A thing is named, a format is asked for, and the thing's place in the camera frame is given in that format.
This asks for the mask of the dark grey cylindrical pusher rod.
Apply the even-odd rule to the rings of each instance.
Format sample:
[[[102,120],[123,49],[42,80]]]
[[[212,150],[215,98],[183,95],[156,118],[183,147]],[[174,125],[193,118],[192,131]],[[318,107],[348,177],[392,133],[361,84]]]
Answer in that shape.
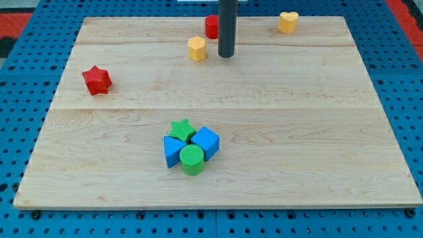
[[[235,53],[238,0],[218,1],[218,54],[231,58]]]

